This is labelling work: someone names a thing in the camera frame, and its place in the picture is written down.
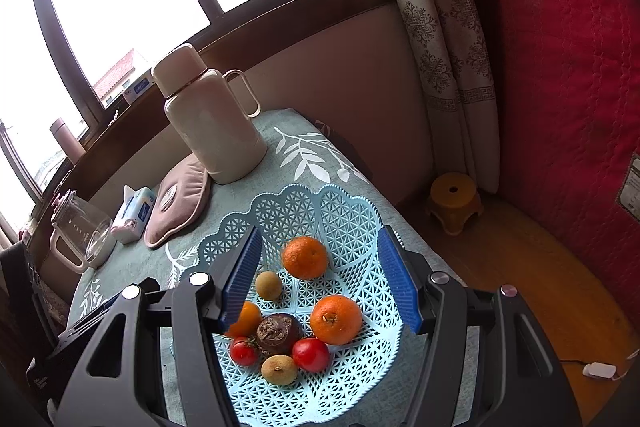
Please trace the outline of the brown mangosteen in basket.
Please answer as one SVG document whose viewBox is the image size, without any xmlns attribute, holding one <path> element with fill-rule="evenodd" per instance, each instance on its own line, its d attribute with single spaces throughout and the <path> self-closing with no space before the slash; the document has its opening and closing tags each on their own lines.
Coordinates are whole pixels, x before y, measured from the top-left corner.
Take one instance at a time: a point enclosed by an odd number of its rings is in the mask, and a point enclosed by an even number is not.
<svg viewBox="0 0 640 427">
<path fill-rule="evenodd" d="M 256 341 L 260 351 L 270 355 L 289 355 L 298 340 L 302 339 L 299 321 L 292 314 L 273 313 L 257 326 Z"/>
</svg>

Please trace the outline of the pink hot water pad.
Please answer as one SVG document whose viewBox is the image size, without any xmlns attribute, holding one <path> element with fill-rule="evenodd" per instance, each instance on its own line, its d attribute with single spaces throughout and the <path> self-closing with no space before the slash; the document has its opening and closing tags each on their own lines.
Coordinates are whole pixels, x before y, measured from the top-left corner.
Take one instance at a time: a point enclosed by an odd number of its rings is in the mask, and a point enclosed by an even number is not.
<svg viewBox="0 0 640 427">
<path fill-rule="evenodd" d="M 201 161 L 190 154 L 160 182 L 150 221 L 143 234 L 149 248 L 160 247 L 198 220 L 209 202 L 212 179 Z"/>
</svg>

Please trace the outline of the yellow plastic stool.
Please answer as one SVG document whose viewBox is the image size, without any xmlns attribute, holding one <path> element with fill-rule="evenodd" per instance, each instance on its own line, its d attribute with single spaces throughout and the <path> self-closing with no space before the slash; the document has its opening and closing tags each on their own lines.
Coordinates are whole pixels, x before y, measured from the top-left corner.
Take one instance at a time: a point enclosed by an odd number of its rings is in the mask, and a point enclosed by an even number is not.
<svg viewBox="0 0 640 427">
<path fill-rule="evenodd" d="M 447 172 L 432 183 L 427 210 L 442 224 L 446 234 L 457 236 L 472 216 L 480 217 L 484 207 L 470 176 Z"/>
</svg>

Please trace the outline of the large orange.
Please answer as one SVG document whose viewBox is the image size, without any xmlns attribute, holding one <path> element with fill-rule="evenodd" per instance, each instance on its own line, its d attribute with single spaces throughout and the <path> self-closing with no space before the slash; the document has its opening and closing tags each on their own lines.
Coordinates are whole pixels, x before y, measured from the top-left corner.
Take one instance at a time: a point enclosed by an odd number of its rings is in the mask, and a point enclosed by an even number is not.
<svg viewBox="0 0 640 427">
<path fill-rule="evenodd" d="M 354 300 L 331 295 L 316 303 L 310 314 L 309 325 L 311 332 L 324 343 L 346 345 L 359 333 L 362 313 Z"/>
</svg>

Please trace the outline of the light blue plastic basket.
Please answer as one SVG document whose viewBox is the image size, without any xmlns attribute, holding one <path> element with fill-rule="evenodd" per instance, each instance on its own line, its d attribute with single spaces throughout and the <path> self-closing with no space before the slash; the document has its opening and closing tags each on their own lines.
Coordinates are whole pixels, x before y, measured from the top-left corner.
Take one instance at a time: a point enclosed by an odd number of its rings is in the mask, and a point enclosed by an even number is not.
<svg viewBox="0 0 640 427">
<path fill-rule="evenodd" d="M 357 303 L 362 315 L 359 333 L 347 345 L 333 346 L 332 361 L 320 373 L 299 372 L 288 386 L 267 383 L 256 367 L 232 362 L 230 341 L 214 338 L 219 364 L 239 422 L 247 426 L 301 426 L 333 421 L 351 410 L 390 370 L 399 350 L 401 318 L 378 261 L 378 230 L 382 220 L 369 199 L 349 195 L 336 185 L 318 192 L 292 184 L 278 194 L 260 194 L 247 212 L 229 213 L 218 230 L 198 245 L 169 253 L 170 286 L 183 274 L 204 271 L 239 244 L 244 233 L 262 234 L 260 271 L 276 272 L 283 284 L 274 301 L 251 289 L 246 298 L 265 315 L 284 312 L 310 335 L 309 317 L 323 297 L 343 295 Z M 302 281 L 283 268 L 281 251 L 298 236 L 312 236 L 326 247 L 329 266 L 322 277 Z"/>
</svg>

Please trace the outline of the red quilted fabric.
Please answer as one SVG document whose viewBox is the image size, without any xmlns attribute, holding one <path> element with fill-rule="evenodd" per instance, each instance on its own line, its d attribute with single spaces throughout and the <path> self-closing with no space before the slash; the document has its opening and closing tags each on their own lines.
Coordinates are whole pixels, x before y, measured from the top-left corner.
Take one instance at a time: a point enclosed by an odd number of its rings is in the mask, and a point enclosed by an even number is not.
<svg viewBox="0 0 640 427">
<path fill-rule="evenodd" d="M 639 0 L 475 0 L 500 115 L 499 192 L 639 320 Z"/>
</svg>

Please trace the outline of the white power adapter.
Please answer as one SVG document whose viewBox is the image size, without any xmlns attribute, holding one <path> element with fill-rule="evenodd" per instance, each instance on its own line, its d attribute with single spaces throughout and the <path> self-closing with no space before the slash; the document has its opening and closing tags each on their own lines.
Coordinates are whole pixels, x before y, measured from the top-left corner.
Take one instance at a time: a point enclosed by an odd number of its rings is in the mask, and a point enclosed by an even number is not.
<svg viewBox="0 0 640 427">
<path fill-rule="evenodd" d="M 617 374 L 617 367 L 613 364 L 591 362 L 582 368 L 582 375 L 594 379 L 606 379 L 612 381 Z"/>
</svg>

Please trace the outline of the pink tumbler on windowsill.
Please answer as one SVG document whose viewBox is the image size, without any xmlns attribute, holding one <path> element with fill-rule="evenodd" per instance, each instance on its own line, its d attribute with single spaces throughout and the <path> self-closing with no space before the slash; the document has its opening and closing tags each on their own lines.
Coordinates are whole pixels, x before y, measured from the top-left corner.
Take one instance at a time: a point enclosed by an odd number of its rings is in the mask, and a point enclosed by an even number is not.
<svg viewBox="0 0 640 427">
<path fill-rule="evenodd" d="M 65 121 L 60 118 L 52 122 L 50 132 L 62 148 L 68 160 L 76 166 L 78 161 L 80 161 L 86 153 L 85 147 L 82 146 L 76 136 L 68 129 Z"/>
</svg>

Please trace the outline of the red tomato fruit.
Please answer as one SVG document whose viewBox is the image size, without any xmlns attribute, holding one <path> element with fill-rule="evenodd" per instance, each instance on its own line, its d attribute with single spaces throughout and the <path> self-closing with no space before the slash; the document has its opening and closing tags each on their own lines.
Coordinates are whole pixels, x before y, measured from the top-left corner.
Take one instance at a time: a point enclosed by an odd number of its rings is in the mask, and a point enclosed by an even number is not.
<svg viewBox="0 0 640 427">
<path fill-rule="evenodd" d="M 303 338 L 293 346 L 292 358 L 300 369 L 309 373 L 319 373 L 329 366 L 331 353 L 322 340 Z"/>
</svg>

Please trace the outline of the tissue pack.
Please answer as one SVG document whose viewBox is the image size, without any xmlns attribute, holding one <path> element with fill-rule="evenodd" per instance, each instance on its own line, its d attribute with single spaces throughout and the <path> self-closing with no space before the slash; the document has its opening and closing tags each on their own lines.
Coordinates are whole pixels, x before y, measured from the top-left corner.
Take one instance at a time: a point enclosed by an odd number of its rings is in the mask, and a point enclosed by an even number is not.
<svg viewBox="0 0 640 427">
<path fill-rule="evenodd" d="M 155 193 L 149 187 L 122 189 L 122 205 L 114 218 L 111 234 L 117 242 L 129 244 L 142 236 L 155 205 Z"/>
</svg>

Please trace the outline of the small red cherry tomato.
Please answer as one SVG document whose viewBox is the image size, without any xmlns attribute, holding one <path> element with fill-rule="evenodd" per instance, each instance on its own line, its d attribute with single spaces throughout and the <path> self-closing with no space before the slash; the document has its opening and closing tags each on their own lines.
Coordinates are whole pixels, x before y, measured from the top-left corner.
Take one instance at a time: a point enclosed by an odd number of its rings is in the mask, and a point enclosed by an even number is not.
<svg viewBox="0 0 640 427">
<path fill-rule="evenodd" d="M 254 365 L 260 357 L 256 340 L 253 337 L 236 337 L 229 347 L 231 360 L 243 367 Z"/>
</svg>

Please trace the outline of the white box on windowsill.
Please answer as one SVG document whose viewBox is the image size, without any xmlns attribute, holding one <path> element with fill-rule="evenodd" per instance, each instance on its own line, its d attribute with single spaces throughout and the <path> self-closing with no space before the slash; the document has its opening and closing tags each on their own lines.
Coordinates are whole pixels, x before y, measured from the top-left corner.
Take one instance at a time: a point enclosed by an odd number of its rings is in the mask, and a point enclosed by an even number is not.
<svg viewBox="0 0 640 427">
<path fill-rule="evenodd" d="M 153 86 L 153 78 L 149 75 L 144 75 L 137 80 L 134 80 L 132 83 L 129 83 L 128 86 L 122 91 L 122 97 L 127 102 L 129 106 L 134 104 L 140 96 L 144 95 L 146 91 L 148 91 Z"/>
</svg>

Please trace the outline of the small brown longan fruit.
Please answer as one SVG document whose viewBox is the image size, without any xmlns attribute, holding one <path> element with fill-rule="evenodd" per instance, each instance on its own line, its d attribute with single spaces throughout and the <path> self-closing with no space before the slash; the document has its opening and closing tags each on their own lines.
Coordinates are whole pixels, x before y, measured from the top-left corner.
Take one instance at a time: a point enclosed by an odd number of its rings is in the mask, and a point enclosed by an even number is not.
<svg viewBox="0 0 640 427">
<path fill-rule="evenodd" d="M 297 378 L 297 366 L 289 355 L 271 355 L 260 368 L 262 378 L 269 384 L 287 386 Z"/>
</svg>

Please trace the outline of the cream thermos flask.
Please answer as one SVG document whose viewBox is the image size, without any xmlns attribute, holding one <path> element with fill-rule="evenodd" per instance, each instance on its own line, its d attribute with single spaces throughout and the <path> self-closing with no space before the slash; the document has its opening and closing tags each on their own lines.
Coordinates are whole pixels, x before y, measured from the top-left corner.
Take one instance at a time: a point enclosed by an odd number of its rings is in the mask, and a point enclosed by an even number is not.
<svg viewBox="0 0 640 427">
<path fill-rule="evenodd" d="M 246 113 L 229 86 L 238 77 L 248 94 L 255 94 L 242 70 L 218 72 L 185 43 L 160 60 L 151 75 L 171 126 L 216 183 L 238 181 L 260 164 L 267 144 L 253 119 L 262 106 L 256 102 L 254 112 Z"/>
</svg>

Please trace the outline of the right patterned curtain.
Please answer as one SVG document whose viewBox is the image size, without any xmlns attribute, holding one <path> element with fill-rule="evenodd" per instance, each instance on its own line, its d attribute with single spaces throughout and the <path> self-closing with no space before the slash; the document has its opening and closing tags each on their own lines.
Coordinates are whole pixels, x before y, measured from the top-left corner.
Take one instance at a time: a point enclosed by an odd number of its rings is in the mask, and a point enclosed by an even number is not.
<svg viewBox="0 0 640 427">
<path fill-rule="evenodd" d="M 437 172 L 468 174 L 484 191 L 499 186 L 497 102 L 474 0 L 396 0 L 430 122 Z"/>
</svg>

